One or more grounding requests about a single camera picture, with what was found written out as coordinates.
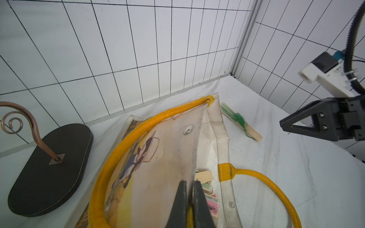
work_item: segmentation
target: metal stand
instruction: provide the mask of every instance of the metal stand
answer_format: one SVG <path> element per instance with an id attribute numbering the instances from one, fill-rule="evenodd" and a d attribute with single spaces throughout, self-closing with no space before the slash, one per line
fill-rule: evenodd
<path id="1" fill-rule="evenodd" d="M 83 124 L 69 124 L 41 139 L 37 122 L 26 108 L 4 101 L 0 101 L 1 106 L 17 110 L 2 118 L 3 131 L 8 134 L 20 132 L 23 128 L 20 118 L 14 117 L 8 122 L 10 129 L 14 120 L 20 122 L 16 131 L 6 129 L 5 119 L 14 113 L 22 114 L 27 118 L 37 144 L 9 192 L 9 209 L 26 217 L 44 215 L 66 202 L 80 185 L 93 142 L 92 132 Z"/>

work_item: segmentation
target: cartoon character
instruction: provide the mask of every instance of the cartoon character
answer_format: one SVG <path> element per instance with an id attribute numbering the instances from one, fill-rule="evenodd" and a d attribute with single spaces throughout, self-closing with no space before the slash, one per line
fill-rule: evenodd
<path id="1" fill-rule="evenodd" d="M 147 139 L 146 143 L 142 146 L 142 148 L 137 149 L 137 153 L 131 155 L 131 157 L 127 161 L 127 165 L 124 167 L 123 171 L 120 173 L 119 176 L 119 183 L 125 181 L 123 183 L 123 187 L 126 188 L 128 186 L 129 180 L 132 178 L 132 173 L 137 170 L 145 158 L 148 149 L 150 148 L 151 142 L 155 132 L 152 136 Z"/>

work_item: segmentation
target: black grout line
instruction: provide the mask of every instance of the black grout line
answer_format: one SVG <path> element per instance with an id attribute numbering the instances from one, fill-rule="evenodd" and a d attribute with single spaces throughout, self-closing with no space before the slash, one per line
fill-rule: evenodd
<path id="1" fill-rule="evenodd" d="M 90 69 L 91 75 L 94 77 L 94 73 L 93 73 L 93 72 L 92 72 L 92 70 L 91 70 L 91 67 L 90 67 L 90 64 L 89 64 L 88 59 L 86 58 L 86 55 L 85 55 L 84 49 L 82 48 L 82 45 L 81 45 L 80 40 L 79 40 L 79 38 L 78 38 L 78 36 L 77 36 L 76 30 L 75 30 L 75 28 L 74 28 L 74 26 L 73 26 L 73 24 L 72 24 L 71 18 L 70 18 L 70 16 L 68 15 L 67 9 L 66 9 L 66 7 L 65 7 L 65 3 L 63 3 L 63 2 L 62 2 L 62 4 L 63 4 L 63 6 L 64 6 L 64 9 L 65 9 L 65 12 L 66 12 L 66 14 L 67 14 L 67 17 L 69 18 L 70 24 L 71 24 L 71 26 L 72 26 L 72 29 L 73 29 L 74 33 L 75 33 L 75 36 L 76 36 L 76 38 L 77 38 L 77 41 L 78 41 L 78 43 L 80 44 L 80 48 L 81 48 L 81 50 L 82 50 L 82 52 L 83 52 L 83 54 L 84 54 L 85 60 L 86 60 L 86 62 L 88 63 L 88 66 L 89 66 L 89 69 Z M 106 110 L 107 110 L 107 112 L 108 112 L 108 115 L 110 115 L 109 110 L 108 110 L 108 107 L 107 107 L 107 105 L 105 104 L 104 98 L 103 98 L 103 96 L 102 96 L 102 94 L 101 94 L 101 92 L 100 92 L 99 86 L 97 85 L 97 82 L 96 82 L 95 78 L 94 78 L 94 81 L 95 81 L 95 84 L 96 84 L 97 89 L 99 90 L 99 93 L 100 93 L 101 99 L 102 99 L 102 100 L 103 100 L 103 102 L 104 102 L 104 105 L 105 105 L 105 108 L 106 108 Z"/>
<path id="2" fill-rule="evenodd" d="M 322 16 L 323 16 L 323 14 L 325 13 L 325 11 L 327 10 L 327 8 L 328 8 L 328 6 L 330 6 L 330 4 L 331 4 L 331 2 L 332 2 L 332 0 L 330 1 L 330 3 L 327 5 L 327 7 L 325 8 L 325 10 L 324 10 L 324 12 L 322 13 L 322 15 L 319 17 L 319 19 L 318 19 L 318 21 L 317 21 L 317 23 L 314 25 L 314 27 L 312 28 L 312 30 L 311 30 L 311 32 L 309 33 L 309 35 L 308 35 L 308 37 L 307 38 L 309 38 L 309 36 L 310 36 L 310 34 L 312 33 L 312 31 L 314 30 L 314 28 L 316 27 L 316 25 L 318 24 L 318 22 L 320 21 L 320 19 L 322 18 Z M 285 50 L 287 49 L 287 47 L 289 46 L 289 44 L 290 44 L 290 41 L 292 40 L 292 38 L 293 38 L 293 36 L 294 35 L 292 35 L 292 37 L 290 38 L 290 40 L 289 40 L 289 42 L 288 42 L 288 44 L 287 44 L 287 46 L 285 47 L 285 49 L 284 49 L 284 51 L 283 51 L 283 53 L 281 54 L 281 56 L 280 56 L 280 58 L 279 58 L 279 60 L 278 60 L 278 62 L 276 63 L 276 65 L 275 65 L 275 67 L 274 67 L 274 69 L 273 69 L 273 71 L 275 70 L 275 68 L 276 68 L 276 66 L 277 66 L 277 64 L 279 63 L 279 61 L 280 61 L 280 59 L 281 59 L 281 57 L 283 56 L 283 54 L 284 54 L 284 52 L 285 52 Z"/>
<path id="3" fill-rule="evenodd" d="M 211 79 L 211 77 L 212 77 L 212 72 L 213 72 L 213 67 L 214 67 L 215 57 L 217 56 L 217 51 L 218 51 L 219 41 L 220 41 L 220 37 L 221 37 L 221 35 L 222 35 L 222 30 L 223 30 L 223 26 L 224 26 L 224 20 L 226 19 L 226 14 L 227 14 L 227 10 L 226 10 L 226 12 L 224 13 L 224 18 L 223 18 L 222 28 L 220 28 L 220 34 L 219 34 L 219 39 L 218 39 L 217 49 L 215 50 L 216 52 L 215 52 L 215 55 L 214 55 L 213 66 L 212 66 L 212 71 L 210 72 L 209 80 L 210 80 L 210 79 Z"/>
<path id="4" fill-rule="evenodd" d="M 320 21 L 320 19 L 322 18 L 322 16 L 324 15 L 324 13 L 325 13 L 325 11 L 327 10 L 327 8 L 324 10 L 324 12 L 322 13 L 322 15 L 321 15 L 321 17 L 318 19 L 318 21 L 317 21 L 317 23 L 314 25 L 314 27 L 312 28 L 312 30 L 311 30 L 311 32 L 309 33 L 309 35 L 307 36 L 307 38 L 306 38 L 306 40 L 304 41 L 304 43 L 302 44 L 302 46 L 300 47 L 300 49 L 299 49 L 299 51 L 297 52 L 297 54 L 294 56 L 294 58 L 293 58 L 293 60 L 292 60 L 292 62 L 289 64 L 289 66 L 288 66 L 288 68 L 286 69 L 286 71 L 284 72 L 284 74 L 283 74 L 283 76 L 282 76 L 282 78 L 284 77 L 284 75 L 285 75 L 285 73 L 288 71 L 288 69 L 289 69 L 289 67 L 291 66 L 291 64 L 293 63 L 293 61 L 295 60 L 295 58 L 297 57 L 297 55 L 299 54 L 299 52 L 300 52 L 300 50 L 302 49 L 302 47 L 304 46 L 304 44 L 306 43 L 306 41 L 308 40 L 308 38 L 309 38 L 309 36 L 312 34 L 312 32 L 313 32 L 313 30 L 314 30 L 314 28 L 317 26 L 317 24 L 318 24 L 318 22 Z"/>
<path id="5" fill-rule="evenodd" d="M 232 25 L 231 33 L 229 34 L 229 38 L 228 38 L 228 42 L 227 42 L 227 46 L 226 46 L 226 51 L 225 51 L 224 56 L 223 56 L 222 64 L 220 65 L 220 68 L 219 68 L 218 76 L 219 76 L 220 71 L 222 70 L 222 66 L 223 66 L 224 58 L 226 57 L 227 48 L 228 48 L 229 41 L 230 41 L 230 39 L 231 39 L 231 35 L 232 35 L 232 31 L 233 31 L 234 23 L 236 22 L 237 13 L 238 13 L 238 11 L 236 11 L 236 16 L 234 17 L 234 20 L 233 20 L 233 25 Z"/>
<path id="6" fill-rule="evenodd" d="M 171 0 L 171 44 L 170 44 L 170 93 L 171 93 L 171 80 L 172 80 L 172 0 Z"/>
<path id="7" fill-rule="evenodd" d="M 157 63 L 158 63 L 158 45 L 157 45 L 157 23 L 156 23 L 156 1 L 153 0 L 154 4 L 155 4 L 155 31 L 156 31 L 156 55 L 157 55 Z M 158 68 L 158 64 L 157 64 L 157 77 L 158 77 L 158 97 L 161 97 L 160 95 L 160 71 Z"/>
<path id="8" fill-rule="evenodd" d="M 12 132 L 15 132 L 13 129 L 11 129 L 9 126 L 7 126 L 6 124 L 4 124 L 7 128 L 9 128 Z M 16 133 L 17 136 L 19 136 L 21 139 L 23 139 L 24 142 L 26 143 L 29 143 L 27 142 L 23 137 L 21 137 L 18 133 Z"/>
<path id="9" fill-rule="evenodd" d="M 136 58 L 136 66 L 137 66 L 137 73 L 138 73 L 139 88 L 141 89 L 142 103 L 144 103 L 144 102 L 143 102 L 143 93 L 142 93 L 141 80 L 140 80 L 140 78 L 139 78 L 139 70 L 138 70 L 138 63 L 137 63 L 137 55 L 136 55 L 136 50 L 135 50 L 135 48 L 134 48 L 133 32 L 132 32 L 131 19 L 130 19 L 130 17 L 129 17 L 128 4 L 127 4 L 127 13 L 128 13 L 129 27 L 131 28 L 131 36 L 132 36 L 132 44 L 133 44 L 133 50 L 134 50 L 134 57 Z"/>
<path id="10" fill-rule="evenodd" d="M 249 62 L 251 62 L 251 63 L 253 63 L 253 64 L 255 64 L 256 66 L 259 66 L 259 65 L 257 65 L 256 63 L 254 63 L 254 62 L 252 62 L 251 60 L 249 60 L 249 59 L 246 59 L 246 58 L 244 58 L 246 61 L 249 61 Z M 282 77 L 280 77 L 279 75 L 276 75 L 275 73 L 273 73 L 273 72 L 271 72 L 271 71 L 269 71 L 268 69 L 265 69 L 265 68 L 263 68 L 264 70 L 267 70 L 268 72 L 270 72 L 271 74 L 273 74 L 273 75 L 275 75 L 275 76 L 278 76 L 279 78 L 281 78 L 281 79 L 283 79 L 284 81 L 287 81 L 288 83 L 290 83 L 290 84 L 292 84 L 292 85 L 294 85 L 294 86 L 296 86 L 296 87 L 299 87 L 299 86 L 297 86 L 297 85 L 295 85 L 294 83 L 292 83 L 292 82 L 290 82 L 290 81 L 288 81 L 288 80 L 286 80 L 285 78 L 282 78 Z"/>
<path id="11" fill-rule="evenodd" d="M 214 21 L 214 26 L 213 26 L 212 38 L 211 38 L 211 40 L 210 40 L 209 52 L 210 52 L 210 48 L 212 47 L 212 41 L 213 41 L 213 36 L 214 36 L 215 25 L 216 25 L 216 23 L 217 23 L 217 17 L 218 17 L 218 10 L 217 10 L 217 14 L 215 15 L 215 21 Z M 208 58 L 207 58 L 207 64 L 205 65 L 203 81 L 204 81 L 204 79 L 205 79 L 205 73 L 206 73 L 206 71 L 207 71 L 208 60 L 209 60 L 209 55 L 208 55 Z"/>
<path id="12" fill-rule="evenodd" d="M 107 47 L 105 46 L 104 38 L 103 38 L 103 35 L 102 35 L 102 33 L 101 33 L 101 29 L 100 29 L 100 26 L 99 26 L 99 21 L 97 20 L 96 12 L 95 12 L 95 9 L 94 9 L 94 5 L 93 5 L 93 3 L 91 3 L 91 6 L 92 6 L 92 9 L 93 9 L 93 11 L 94 11 L 95 20 L 96 20 L 96 23 L 97 23 L 97 27 L 99 28 L 99 32 L 100 32 L 100 36 L 101 36 L 101 40 L 103 41 L 103 45 L 104 45 L 104 48 L 105 48 L 105 53 L 107 54 L 107 58 L 108 58 L 109 65 L 110 65 L 110 69 L 112 70 L 112 74 L 113 74 L 114 82 L 115 82 L 115 85 L 116 85 L 116 89 L 117 89 L 118 94 L 119 94 L 120 102 L 122 103 L 122 108 L 123 108 L 123 110 L 124 110 L 124 105 L 123 105 L 122 97 L 120 96 L 120 93 L 119 93 L 118 84 L 117 84 L 117 82 L 116 82 L 116 80 L 115 80 L 115 76 L 114 76 L 114 72 L 113 72 L 113 67 L 112 67 L 112 64 L 110 63 L 110 59 L 109 59 L 109 55 L 108 55 L 108 51 L 107 51 Z"/>
<path id="13" fill-rule="evenodd" d="M 201 15 L 201 23 L 200 23 L 200 30 L 199 30 L 198 47 L 196 48 L 196 55 L 198 55 L 198 50 L 199 50 L 199 42 L 200 42 L 201 26 L 203 25 L 203 17 L 204 17 L 204 9 L 203 9 L 203 14 Z M 198 59 L 198 57 L 196 57 L 196 59 L 195 59 L 195 66 L 194 66 L 194 74 L 193 74 L 193 83 L 192 83 L 192 85 L 194 85 L 195 69 L 196 69 L 196 60 L 197 59 Z"/>
<path id="14" fill-rule="evenodd" d="M 287 7 L 288 7 L 288 5 L 289 5 L 289 2 L 290 2 L 290 0 L 288 1 L 287 5 L 285 6 L 285 9 L 284 9 L 284 11 L 283 11 L 283 13 L 282 13 L 282 15 L 281 15 L 281 17 L 280 17 L 280 19 L 279 19 L 279 21 L 278 21 L 278 23 L 277 23 L 276 27 L 275 27 L 275 29 L 279 26 L 280 21 L 281 21 L 281 19 L 282 19 L 283 15 L 284 15 L 284 13 L 285 13 L 285 10 L 287 9 Z M 258 63 L 258 66 L 260 65 L 260 63 L 261 63 L 262 59 L 264 58 L 264 55 L 265 55 L 265 53 L 266 53 L 266 50 L 268 49 L 268 47 L 269 47 L 269 45 L 270 45 L 270 42 L 271 42 L 272 38 L 274 37 L 274 34 L 275 34 L 275 30 L 274 30 L 274 32 L 273 32 L 273 34 L 272 34 L 271 38 L 270 38 L 270 41 L 269 41 L 268 45 L 266 46 L 266 49 L 265 49 L 264 54 L 262 55 L 262 57 L 261 57 L 261 59 L 260 59 L 260 62 Z M 256 68 L 256 70 L 255 70 L 255 73 L 253 74 L 253 76 L 252 76 L 252 78 L 251 78 L 250 83 L 249 83 L 249 85 L 248 85 L 248 86 L 250 86 L 250 84 L 251 84 L 251 82 L 252 82 L 252 79 L 255 77 L 255 74 L 256 74 L 256 71 L 257 71 L 257 69 L 258 69 L 258 66 L 257 66 L 257 68 Z"/>
<path id="15" fill-rule="evenodd" d="M 14 0 L 14 1 L 38 1 L 38 2 L 52 2 L 60 3 L 61 1 L 51 1 L 51 0 Z M 197 7 L 178 7 L 178 6 L 162 6 L 162 5 L 129 5 L 129 4 L 112 4 L 112 3 L 92 3 L 92 2 L 74 2 L 74 1 L 64 1 L 64 3 L 78 3 L 78 4 L 97 4 L 97 5 L 128 5 L 128 6 L 143 6 L 143 7 L 166 7 L 166 8 L 184 8 L 184 9 L 213 9 L 213 8 L 197 8 Z M 249 11 L 243 9 L 227 9 L 231 11 Z"/>
<path id="16" fill-rule="evenodd" d="M 188 46 L 186 48 L 186 61 L 185 61 L 185 74 L 184 74 L 184 87 L 183 88 L 185 88 L 186 64 L 188 63 L 188 50 L 189 50 L 189 38 L 190 38 L 190 26 L 191 26 L 191 14 L 192 14 L 192 12 L 193 12 L 193 10 L 190 9 L 189 32 L 188 32 Z"/>
<path id="17" fill-rule="evenodd" d="M 32 96 L 35 98 L 35 100 L 42 106 L 42 108 L 46 111 L 46 113 L 53 119 L 53 117 L 48 113 L 48 111 L 43 107 L 43 105 L 38 101 L 38 99 L 33 95 L 33 93 L 28 89 L 28 87 L 23 83 L 23 81 L 18 77 L 18 75 L 13 71 L 13 69 L 9 66 L 9 64 L 4 60 L 4 58 L 0 55 L 0 58 L 6 63 L 6 65 L 8 65 L 8 67 L 10 68 L 10 70 L 15 74 L 15 76 L 20 80 L 20 82 L 25 86 L 25 88 L 27 88 L 27 90 L 30 92 L 30 94 L 32 94 Z"/>
<path id="18" fill-rule="evenodd" d="M 19 17 L 18 17 L 18 15 L 15 13 L 15 11 L 14 11 L 14 9 L 11 7 L 11 5 L 10 5 L 10 3 L 8 2 L 8 4 L 9 4 L 9 7 L 11 8 L 11 10 L 13 11 L 13 13 L 14 13 L 14 15 L 16 16 L 16 18 L 18 19 L 18 21 L 19 21 L 19 23 L 22 25 L 22 27 L 23 27 L 23 29 L 24 29 L 24 31 L 27 33 L 27 35 L 28 35 L 28 37 L 29 37 L 29 39 L 32 41 L 32 43 L 33 43 L 33 45 L 34 45 L 34 47 L 37 49 L 37 51 L 38 51 L 38 53 L 40 54 L 40 56 L 42 57 L 42 59 L 43 59 L 43 61 L 45 62 L 45 64 L 47 65 L 47 67 L 48 67 L 48 69 L 49 69 L 49 71 L 51 71 L 51 73 L 52 73 L 52 75 L 54 76 L 54 78 L 56 79 L 56 82 L 57 83 L 54 83 L 54 84 L 52 84 L 52 85 L 55 85 L 55 84 L 59 84 L 59 81 L 58 81 L 58 79 L 56 78 L 56 76 L 54 75 L 54 73 L 53 73 L 53 71 L 51 70 L 51 68 L 49 67 L 49 65 L 48 65 L 48 63 L 46 62 L 46 60 L 45 60 L 45 58 L 43 57 L 43 55 L 41 54 L 41 52 L 39 51 L 39 49 L 38 49 L 38 47 L 35 45 L 35 43 L 34 43 L 34 41 L 33 41 L 33 39 L 30 37 L 30 35 L 29 35 L 29 33 L 28 33 L 28 31 L 25 29 L 25 27 L 24 27 L 24 25 L 23 25 L 23 23 L 20 21 L 20 19 L 19 19 Z M 65 95 L 66 95 L 66 97 L 67 97 L 67 99 L 70 101 L 70 103 L 71 103 L 71 105 L 72 105 L 72 107 L 75 109 L 75 111 L 76 111 L 76 113 L 78 114 L 78 116 L 80 117 L 80 119 L 81 119 L 81 121 L 83 122 L 83 123 L 85 123 L 84 122 L 84 120 L 81 118 L 81 116 L 80 116 L 80 114 L 78 113 L 78 111 L 76 110 L 76 108 L 75 108 L 75 106 L 73 105 L 73 103 L 71 102 L 71 100 L 70 100 L 70 98 L 67 96 L 67 94 L 66 94 L 66 92 L 64 91 L 64 89 L 62 88 L 62 91 L 65 93 Z"/>

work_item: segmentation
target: black cable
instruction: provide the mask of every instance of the black cable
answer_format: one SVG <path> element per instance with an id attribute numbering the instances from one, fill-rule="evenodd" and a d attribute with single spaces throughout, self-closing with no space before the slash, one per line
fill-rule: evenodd
<path id="1" fill-rule="evenodd" d="M 365 61 L 364 60 L 359 60 L 359 59 L 354 59 L 354 60 L 352 60 L 353 62 L 364 62 L 365 63 Z"/>
<path id="2" fill-rule="evenodd" d="M 350 80 L 351 87 L 360 95 L 365 94 L 365 89 L 360 85 L 357 79 L 354 79 L 356 77 L 355 74 L 352 72 L 352 62 L 353 62 L 352 57 L 355 51 L 357 33 L 364 14 L 365 14 L 365 1 L 361 4 L 360 8 L 357 10 L 354 20 L 352 21 L 349 35 L 347 37 L 345 59 L 343 63 L 343 71 L 345 72 L 345 74 L 347 73 L 346 76 Z"/>

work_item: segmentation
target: cartoon print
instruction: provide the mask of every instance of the cartoon print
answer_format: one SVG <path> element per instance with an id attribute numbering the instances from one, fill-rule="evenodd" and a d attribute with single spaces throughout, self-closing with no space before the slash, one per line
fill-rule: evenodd
<path id="1" fill-rule="evenodd" d="M 141 166 L 145 156 L 148 153 L 148 150 L 151 146 L 153 140 L 159 140 L 158 138 L 154 138 L 156 131 L 146 140 L 142 147 L 139 146 L 140 142 L 143 141 L 143 138 L 138 140 L 130 149 L 128 157 L 120 171 L 119 178 L 113 183 L 112 192 L 109 195 L 109 198 L 106 203 L 105 212 L 106 217 L 110 225 L 116 223 L 116 215 L 115 211 L 119 206 L 120 200 L 123 197 L 123 192 L 125 188 L 128 186 L 130 179 L 132 178 L 132 174 L 134 171 L 138 170 Z"/>

